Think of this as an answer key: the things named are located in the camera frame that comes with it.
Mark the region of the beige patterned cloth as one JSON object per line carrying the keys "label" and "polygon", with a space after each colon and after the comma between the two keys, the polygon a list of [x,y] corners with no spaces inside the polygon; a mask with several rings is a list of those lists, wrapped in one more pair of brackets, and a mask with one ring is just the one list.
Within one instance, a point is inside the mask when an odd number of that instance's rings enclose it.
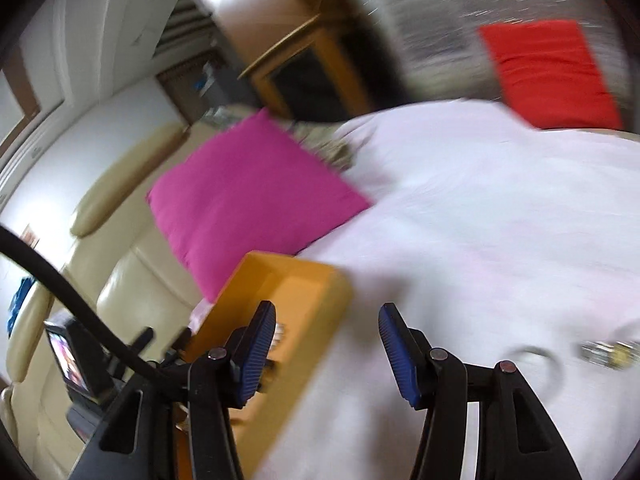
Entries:
{"label": "beige patterned cloth", "polygon": [[288,129],[295,141],[307,152],[337,171],[346,171],[354,164],[355,152],[338,133],[341,124],[323,122],[293,122]]}

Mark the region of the silver bangle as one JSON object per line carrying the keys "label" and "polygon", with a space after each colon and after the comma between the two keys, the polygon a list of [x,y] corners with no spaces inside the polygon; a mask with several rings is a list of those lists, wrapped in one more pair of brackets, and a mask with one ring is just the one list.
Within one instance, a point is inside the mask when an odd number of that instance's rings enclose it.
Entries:
{"label": "silver bangle", "polygon": [[523,346],[512,349],[506,358],[520,370],[541,402],[551,402],[562,390],[563,365],[550,350]]}

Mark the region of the red cushion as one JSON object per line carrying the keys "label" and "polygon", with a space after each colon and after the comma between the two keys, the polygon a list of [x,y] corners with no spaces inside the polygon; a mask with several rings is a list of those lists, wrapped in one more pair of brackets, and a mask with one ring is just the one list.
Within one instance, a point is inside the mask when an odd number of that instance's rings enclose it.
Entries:
{"label": "red cushion", "polygon": [[575,21],[498,23],[478,29],[504,102],[539,129],[620,130],[623,118]]}

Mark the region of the wooden cabinet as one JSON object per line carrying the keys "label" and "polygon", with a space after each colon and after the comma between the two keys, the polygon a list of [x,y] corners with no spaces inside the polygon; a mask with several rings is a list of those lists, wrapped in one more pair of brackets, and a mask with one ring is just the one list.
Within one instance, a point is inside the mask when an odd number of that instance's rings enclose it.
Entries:
{"label": "wooden cabinet", "polygon": [[374,101],[343,37],[348,18],[317,14],[240,73],[270,112],[311,122],[342,122],[374,110]]}

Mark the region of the cream leather sofa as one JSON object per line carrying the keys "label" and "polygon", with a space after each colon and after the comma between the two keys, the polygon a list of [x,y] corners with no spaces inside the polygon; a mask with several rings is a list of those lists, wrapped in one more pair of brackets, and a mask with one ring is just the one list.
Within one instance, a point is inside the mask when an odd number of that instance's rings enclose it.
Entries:
{"label": "cream leather sofa", "polygon": [[[157,179],[216,134],[204,122],[170,122],[108,168],[82,196],[68,230],[61,271],[94,313],[129,344],[145,327],[142,356],[158,360],[203,296],[157,229],[146,194]],[[84,444],[66,420],[70,407],[43,322],[62,304],[42,285],[28,293],[10,338],[1,418],[40,479],[65,479]]]}

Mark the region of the silver gold-faced wristwatch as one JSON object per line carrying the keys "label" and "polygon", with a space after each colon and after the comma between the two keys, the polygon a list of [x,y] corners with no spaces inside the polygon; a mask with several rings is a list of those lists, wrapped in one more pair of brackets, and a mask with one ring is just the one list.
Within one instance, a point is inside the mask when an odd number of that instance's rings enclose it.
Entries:
{"label": "silver gold-faced wristwatch", "polygon": [[585,341],[578,346],[579,356],[612,370],[626,370],[639,363],[638,341]]}

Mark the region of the orange storage box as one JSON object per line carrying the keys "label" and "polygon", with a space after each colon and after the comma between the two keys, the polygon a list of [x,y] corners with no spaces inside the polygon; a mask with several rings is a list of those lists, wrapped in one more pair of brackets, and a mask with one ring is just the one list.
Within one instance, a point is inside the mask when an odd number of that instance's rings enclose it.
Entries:
{"label": "orange storage box", "polygon": [[278,440],[314,369],[352,302],[352,285],[335,266],[250,252],[235,268],[212,310],[183,351],[188,362],[222,346],[245,326],[262,300],[276,307],[279,341],[269,351],[274,370],[264,392],[230,413],[240,465],[249,479]]}

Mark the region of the white pink bed towel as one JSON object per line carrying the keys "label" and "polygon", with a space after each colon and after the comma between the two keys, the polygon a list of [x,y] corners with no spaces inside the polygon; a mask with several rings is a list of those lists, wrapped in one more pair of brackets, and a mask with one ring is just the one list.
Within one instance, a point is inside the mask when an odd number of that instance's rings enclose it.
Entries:
{"label": "white pink bed towel", "polygon": [[639,147],[529,127],[504,106],[426,103],[346,122],[345,179],[372,206],[305,257],[345,270],[354,300],[261,479],[405,479],[424,417],[400,396],[378,309],[461,361],[523,346],[561,361],[544,407],[582,476],[609,479],[639,437],[639,372],[583,361],[639,336]]}

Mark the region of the magenta cushion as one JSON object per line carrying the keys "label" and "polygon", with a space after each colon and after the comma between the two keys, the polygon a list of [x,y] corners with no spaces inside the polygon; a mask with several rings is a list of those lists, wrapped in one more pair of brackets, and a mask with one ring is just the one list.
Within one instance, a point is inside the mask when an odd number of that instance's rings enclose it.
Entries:
{"label": "magenta cushion", "polygon": [[208,301],[249,252],[294,256],[371,205],[266,110],[204,142],[155,181],[146,201]]}

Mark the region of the small display screen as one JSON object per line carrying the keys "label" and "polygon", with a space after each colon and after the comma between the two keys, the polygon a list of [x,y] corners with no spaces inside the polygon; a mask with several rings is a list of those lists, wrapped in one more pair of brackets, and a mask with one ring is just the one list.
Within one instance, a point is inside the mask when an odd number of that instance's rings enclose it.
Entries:
{"label": "small display screen", "polygon": [[115,386],[96,338],[63,310],[50,316],[44,328],[66,386],[96,404],[104,404]]}

